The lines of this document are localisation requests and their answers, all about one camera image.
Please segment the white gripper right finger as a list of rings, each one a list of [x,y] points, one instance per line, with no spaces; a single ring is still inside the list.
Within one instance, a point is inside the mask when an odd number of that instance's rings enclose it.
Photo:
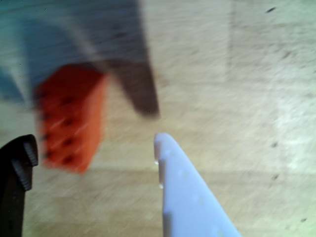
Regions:
[[[171,135],[155,135],[154,154],[159,184],[163,190],[163,236],[240,236],[221,204]]]

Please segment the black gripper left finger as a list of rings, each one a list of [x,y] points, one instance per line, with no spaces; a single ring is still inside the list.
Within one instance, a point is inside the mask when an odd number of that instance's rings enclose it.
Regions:
[[[39,163],[32,134],[19,136],[0,148],[0,235],[21,237],[25,193],[32,189],[33,167]]]

